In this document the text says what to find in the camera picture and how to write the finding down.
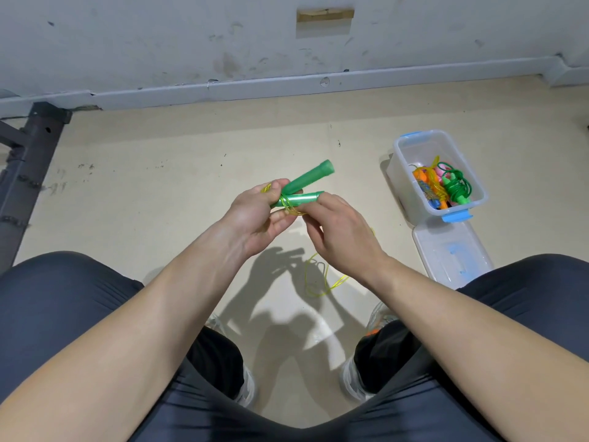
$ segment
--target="dark pants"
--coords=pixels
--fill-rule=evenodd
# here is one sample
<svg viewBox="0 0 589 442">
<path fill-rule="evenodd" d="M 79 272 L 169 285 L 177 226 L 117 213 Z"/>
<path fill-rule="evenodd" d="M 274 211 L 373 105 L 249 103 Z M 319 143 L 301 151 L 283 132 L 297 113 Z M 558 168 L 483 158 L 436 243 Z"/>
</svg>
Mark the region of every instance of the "dark pants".
<svg viewBox="0 0 589 442">
<path fill-rule="evenodd" d="M 143 285 L 77 253 L 27 260 L 0 277 L 0 401 Z M 589 359 L 589 264 L 524 259 L 461 289 Z M 243 382 L 229 340 L 203 329 L 131 438 L 135 441 L 494 441 L 497 434 L 400 323 L 364 339 L 356 360 L 375 398 L 328 423 L 296 429 L 230 400 Z"/>
</svg>

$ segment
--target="person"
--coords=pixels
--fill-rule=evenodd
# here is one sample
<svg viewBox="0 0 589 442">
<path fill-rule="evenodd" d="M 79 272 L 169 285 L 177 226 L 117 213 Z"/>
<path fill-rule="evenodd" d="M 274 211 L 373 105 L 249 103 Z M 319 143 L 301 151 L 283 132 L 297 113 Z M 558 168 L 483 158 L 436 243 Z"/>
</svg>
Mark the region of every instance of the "person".
<svg viewBox="0 0 589 442">
<path fill-rule="evenodd" d="M 364 403 L 306 429 L 241 406 L 250 372 L 209 317 L 295 220 L 270 212 L 286 183 L 240 194 L 146 287 L 68 252 L 4 273 L 0 440 L 587 440 L 587 263 L 534 256 L 450 290 L 389 257 L 327 192 L 298 208 L 313 245 L 383 303 L 342 371 Z"/>
</svg>

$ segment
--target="hand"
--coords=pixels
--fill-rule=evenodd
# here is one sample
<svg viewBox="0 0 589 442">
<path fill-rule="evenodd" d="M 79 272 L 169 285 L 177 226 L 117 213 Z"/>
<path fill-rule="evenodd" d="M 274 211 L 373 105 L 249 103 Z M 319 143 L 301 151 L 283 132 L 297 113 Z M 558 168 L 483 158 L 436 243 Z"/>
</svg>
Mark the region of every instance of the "hand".
<svg viewBox="0 0 589 442">
<path fill-rule="evenodd" d="M 372 289 L 372 280 L 387 254 L 364 217 L 343 198 L 324 192 L 317 201 L 297 209 L 319 255 L 338 271 Z"/>
<path fill-rule="evenodd" d="M 229 211 L 222 219 L 244 238 L 244 251 L 247 258 L 265 250 L 277 235 L 296 220 L 296 215 L 289 214 L 286 209 L 270 214 L 270 205 L 280 199 L 282 188 L 288 183 L 290 180 L 281 178 L 272 181 L 268 192 L 262 192 L 268 183 L 242 192 L 233 200 Z"/>
</svg>

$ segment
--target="container lid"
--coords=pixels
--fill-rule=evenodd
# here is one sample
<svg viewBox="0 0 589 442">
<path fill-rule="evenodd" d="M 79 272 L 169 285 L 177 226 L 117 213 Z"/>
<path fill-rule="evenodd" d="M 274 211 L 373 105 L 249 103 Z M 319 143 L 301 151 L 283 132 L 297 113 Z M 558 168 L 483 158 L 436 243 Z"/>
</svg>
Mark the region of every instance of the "container lid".
<svg viewBox="0 0 589 442">
<path fill-rule="evenodd" d="M 464 287 L 493 269 L 468 222 L 445 223 L 432 217 L 413 229 L 413 240 L 428 276 L 451 289 Z"/>
</svg>

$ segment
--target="shoe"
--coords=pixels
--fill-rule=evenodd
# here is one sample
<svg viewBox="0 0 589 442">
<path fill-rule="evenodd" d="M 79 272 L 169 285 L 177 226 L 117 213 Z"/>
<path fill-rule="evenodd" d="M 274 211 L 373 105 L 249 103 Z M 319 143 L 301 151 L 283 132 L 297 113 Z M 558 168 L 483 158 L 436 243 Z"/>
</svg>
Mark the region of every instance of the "shoe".
<svg viewBox="0 0 589 442">
<path fill-rule="evenodd" d="M 399 318 L 383 302 L 379 302 L 368 320 L 366 336 L 378 333 L 380 329 L 396 319 Z M 360 378 L 356 363 L 354 363 L 353 356 L 348 358 L 343 364 L 339 372 L 339 384 L 342 391 L 362 403 L 375 396 L 375 394 L 367 392 L 362 384 L 362 379 Z"/>
<path fill-rule="evenodd" d="M 215 315 L 214 313 L 207 319 L 207 322 L 204 324 L 209 329 L 212 329 L 223 336 L 227 336 L 225 333 L 225 326 L 221 322 L 221 319 Z M 243 385 L 241 389 L 239 389 L 239 393 L 237 397 L 233 399 L 238 405 L 243 406 L 244 408 L 249 408 L 252 404 L 254 399 L 256 398 L 256 382 L 254 381 L 254 376 L 252 372 L 247 368 L 247 366 L 243 365 Z"/>
</svg>

